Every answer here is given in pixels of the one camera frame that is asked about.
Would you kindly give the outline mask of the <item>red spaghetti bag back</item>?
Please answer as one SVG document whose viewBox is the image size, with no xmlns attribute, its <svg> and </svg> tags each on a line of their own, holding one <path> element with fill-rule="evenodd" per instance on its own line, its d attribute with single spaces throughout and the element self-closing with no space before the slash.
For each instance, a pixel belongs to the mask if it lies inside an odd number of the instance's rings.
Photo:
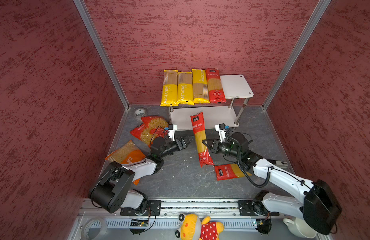
<svg viewBox="0 0 370 240">
<path fill-rule="evenodd" d="M 208 148 L 203 144 L 203 140 L 206 140 L 205 132 L 205 120 L 203 112 L 199 112 L 196 115 L 191 116 L 192 128 L 195 136 L 195 142 L 198 151 L 198 158 L 201 168 L 203 166 L 213 166 L 214 162 L 209 153 Z"/>
</svg>

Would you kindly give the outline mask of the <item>red spaghetti bag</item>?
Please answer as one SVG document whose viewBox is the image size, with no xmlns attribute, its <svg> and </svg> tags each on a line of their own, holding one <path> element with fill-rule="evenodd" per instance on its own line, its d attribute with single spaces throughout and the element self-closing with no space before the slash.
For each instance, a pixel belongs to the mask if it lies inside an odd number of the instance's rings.
<svg viewBox="0 0 370 240">
<path fill-rule="evenodd" d="M 231 180 L 245 177 L 237 164 L 214 166 L 217 181 Z"/>
<path fill-rule="evenodd" d="M 195 136 L 195 142 L 198 151 L 198 158 L 201 168 L 203 166 L 213 166 L 214 162 L 209 153 L 208 148 L 203 144 L 203 140 L 206 140 L 205 132 L 205 120 L 203 112 L 199 112 L 196 115 L 191 116 L 192 128 Z"/>
<path fill-rule="evenodd" d="M 211 104 L 225 104 L 224 94 L 220 72 L 218 69 L 206 69 L 207 85 L 209 91 L 209 101 Z"/>
</svg>

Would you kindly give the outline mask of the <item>red spaghetti bag front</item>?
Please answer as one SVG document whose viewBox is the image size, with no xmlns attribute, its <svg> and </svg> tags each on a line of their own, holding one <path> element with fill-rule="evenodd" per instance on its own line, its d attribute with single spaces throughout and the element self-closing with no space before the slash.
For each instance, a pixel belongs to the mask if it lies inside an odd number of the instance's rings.
<svg viewBox="0 0 370 240">
<path fill-rule="evenodd" d="M 217 181 L 231 180 L 245 177 L 237 164 L 214 166 Z"/>
</svg>

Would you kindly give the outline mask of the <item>yellow spaghetti bag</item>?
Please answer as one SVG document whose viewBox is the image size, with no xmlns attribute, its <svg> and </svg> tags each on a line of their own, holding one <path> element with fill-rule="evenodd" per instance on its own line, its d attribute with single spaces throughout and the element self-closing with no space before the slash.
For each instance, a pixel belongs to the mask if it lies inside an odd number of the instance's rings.
<svg viewBox="0 0 370 240">
<path fill-rule="evenodd" d="M 194 104 L 209 104 L 209 91 L 206 78 L 206 71 L 192 69 L 193 102 Z"/>
<path fill-rule="evenodd" d="M 178 70 L 164 70 L 161 107 L 178 106 Z"/>
<path fill-rule="evenodd" d="M 177 104 L 194 106 L 192 72 L 178 73 Z"/>
</svg>

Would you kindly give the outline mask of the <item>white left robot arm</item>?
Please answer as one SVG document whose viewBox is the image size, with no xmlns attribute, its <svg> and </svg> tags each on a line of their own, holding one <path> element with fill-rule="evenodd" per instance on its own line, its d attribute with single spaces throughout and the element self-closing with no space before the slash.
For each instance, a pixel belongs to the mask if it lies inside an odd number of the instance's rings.
<svg viewBox="0 0 370 240">
<path fill-rule="evenodd" d="M 133 164 L 110 163 L 90 191 L 92 204 L 111 214 L 121 208 L 132 209 L 138 215 L 143 215 L 148 210 L 148 197 L 132 190 L 132 183 L 159 172 L 164 165 L 164 157 L 186 149 L 191 142 L 191 137 L 174 140 L 158 137 L 151 144 L 150 154 L 143 160 Z"/>
</svg>

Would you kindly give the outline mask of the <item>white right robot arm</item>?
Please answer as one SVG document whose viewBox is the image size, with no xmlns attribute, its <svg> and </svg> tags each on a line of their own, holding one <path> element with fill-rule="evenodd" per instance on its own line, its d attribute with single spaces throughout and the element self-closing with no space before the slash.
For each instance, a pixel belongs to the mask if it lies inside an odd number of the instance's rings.
<svg viewBox="0 0 370 240">
<path fill-rule="evenodd" d="M 342 213 L 342 208 L 330 186 L 323 180 L 311 181 L 291 174 L 269 160 L 249 149 L 249 141 L 241 133 L 226 134 L 224 140 L 206 139 L 203 145 L 214 154 L 224 154 L 236 159 L 239 169 L 247 179 L 248 170 L 265 181 L 257 184 L 263 188 L 272 183 L 289 197 L 278 196 L 262 191 L 253 200 L 254 211 L 258 215 L 266 212 L 278 212 L 303 219 L 314 231 L 328 235 L 337 226 L 336 222 Z"/>
</svg>

